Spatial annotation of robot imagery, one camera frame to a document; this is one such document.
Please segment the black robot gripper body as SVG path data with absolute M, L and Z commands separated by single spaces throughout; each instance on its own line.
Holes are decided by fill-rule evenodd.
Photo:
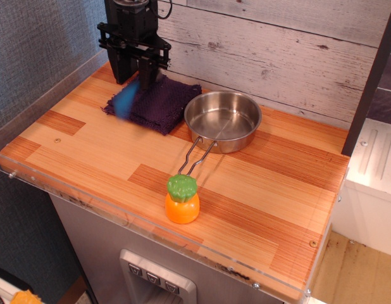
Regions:
M 148 58 L 167 68 L 171 45 L 158 35 L 158 23 L 170 16 L 158 14 L 157 1 L 105 1 L 107 22 L 97 25 L 99 44 L 107 50 L 132 46 L 132 57 Z

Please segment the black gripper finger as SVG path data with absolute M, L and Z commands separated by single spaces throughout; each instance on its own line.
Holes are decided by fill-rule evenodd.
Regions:
M 137 58 L 132 57 L 132 51 L 132 46 L 126 48 L 107 47 L 111 69 L 118 84 L 123 84 L 139 71 Z
M 148 58 L 141 58 L 139 60 L 139 82 L 140 89 L 146 90 L 155 81 L 158 75 L 158 66 L 155 62 Z

